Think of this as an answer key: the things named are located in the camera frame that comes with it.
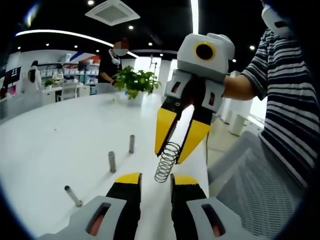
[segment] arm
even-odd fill
[[[224,79],[223,97],[236,100],[251,100],[258,96],[260,100],[267,95],[268,53],[265,35],[248,67],[236,77]]]
[[[104,71],[99,73],[100,77],[102,77],[104,80],[106,80],[108,83],[113,84],[115,80],[113,80],[108,74],[106,74]]]

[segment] metal cylinder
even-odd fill
[[[135,148],[135,135],[130,135],[129,153],[133,154]]]
[[[74,201],[75,205],[79,208],[83,206],[83,202],[77,198],[74,191],[72,191],[71,187],[65,186],[64,187],[65,192],[69,195],[69,197]]]
[[[114,151],[109,152],[109,164],[110,164],[110,172],[115,173],[116,172],[116,159],[115,159],[115,152]]]

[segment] metal spring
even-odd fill
[[[108,156],[109,156],[110,172],[115,173],[116,172],[115,152],[110,151]]]
[[[158,183],[164,183],[169,177],[171,169],[179,156],[180,148],[181,147],[177,143],[171,141],[165,146],[154,175],[154,179]]]

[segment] ceiling light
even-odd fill
[[[192,12],[192,32],[199,33],[199,3],[198,0],[190,0]]]
[[[92,37],[92,36],[87,36],[87,35],[83,35],[83,34],[79,34],[79,33],[75,33],[75,32],[71,32],[71,31],[62,31],[62,30],[49,30],[49,29],[37,29],[37,30],[28,30],[28,31],[21,31],[18,32],[15,36],[21,36],[21,35],[25,35],[25,34],[37,34],[37,33],[52,33],[52,34],[66,34],[66,35],[71,35],[71,36],[75,36],[75,37],[79,37],[79,38],[84,38],[84,39],[88,39],[91,41],[95,41],[97,43],[101,43],[110,47],[113,47],[114,45],[107,42],[107,41],[102,41],[98,38]],[[128,51],[128,54],[131,55],[132,57],[138,58],[138,55],[135,55],[132,52]]]

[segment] window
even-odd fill
[[[153,57],[151,62],[151,57],[141,56],[135,60],[134,70],[135,71],[143,70],[146,72],[153,72],[158,78],[159,72],[160,72],[160,65],[161,65],[160,57]]]

